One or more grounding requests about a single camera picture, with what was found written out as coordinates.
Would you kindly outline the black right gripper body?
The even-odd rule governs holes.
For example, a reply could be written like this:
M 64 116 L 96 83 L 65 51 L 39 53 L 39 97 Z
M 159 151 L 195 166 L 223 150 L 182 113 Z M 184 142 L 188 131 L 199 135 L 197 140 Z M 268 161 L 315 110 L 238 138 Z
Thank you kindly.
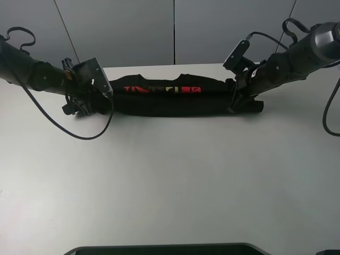
M 241 66 L 231 68 L 235 75 L 235 80 L 226 80 L 231 86 L 231 98 L 228 106 L 229 113 L 261 113 L 263 111 L 263 101 L 255 100 L 256 96 L 246 92 L 249 87 L 249 75 L 256 66 Z

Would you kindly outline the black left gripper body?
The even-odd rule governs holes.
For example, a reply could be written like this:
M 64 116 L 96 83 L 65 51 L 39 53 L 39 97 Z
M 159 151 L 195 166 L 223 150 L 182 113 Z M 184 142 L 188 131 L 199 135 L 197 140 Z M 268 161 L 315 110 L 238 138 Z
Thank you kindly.
M 94 99 L 91 65 L 96 58 L 91 58 L 74 65 L 70 58 L 62 60 L 63 71 L 71 80 L 65 85 L 66 104 L 62 107 L 66 115 L 90 116 L 98 113 Z

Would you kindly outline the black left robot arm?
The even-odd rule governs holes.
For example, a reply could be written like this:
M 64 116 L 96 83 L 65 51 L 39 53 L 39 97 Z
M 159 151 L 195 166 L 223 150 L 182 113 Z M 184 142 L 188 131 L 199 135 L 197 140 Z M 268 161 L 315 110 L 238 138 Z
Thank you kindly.
M 91 105 L 89 86 L 82 86 L 75 72 L 64 67 L 59 69 L 48 62 L 33 59 L 29 54 L 8 44 L 1 37 L 1 79 L 28 89 L 65 96 L 62 107 L 66 115 L 90 115 L 95 112 Z

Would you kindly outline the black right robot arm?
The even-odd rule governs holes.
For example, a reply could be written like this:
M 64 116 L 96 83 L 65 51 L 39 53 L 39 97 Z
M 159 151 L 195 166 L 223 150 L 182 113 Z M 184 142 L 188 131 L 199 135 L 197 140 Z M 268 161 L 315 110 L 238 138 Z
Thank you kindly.
M 244 57 L 252 35 L 240 41 L 230 53 L 223 66 L 235 74 L 231 86 L 231 101 L 228 111 L 236 113 L 245 104 L 266 91 L 293 81 L 304 80 L 319 69 L 335 66 L 339 62 L 339 23 L 316 24 L 310 29 L 300 22 L 288 19 L 306 33 L 298 40 L 283 24 L 284 32 L 293 38 L 293 43 L 283 53 L 273 53 L 259 64 Z

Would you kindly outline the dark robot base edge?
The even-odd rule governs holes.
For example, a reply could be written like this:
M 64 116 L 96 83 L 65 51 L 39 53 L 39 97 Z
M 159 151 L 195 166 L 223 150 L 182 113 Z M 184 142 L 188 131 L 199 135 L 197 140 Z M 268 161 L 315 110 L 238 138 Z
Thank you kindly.
M 80 246 L 66 254 L 268 254 L 249 243 Z

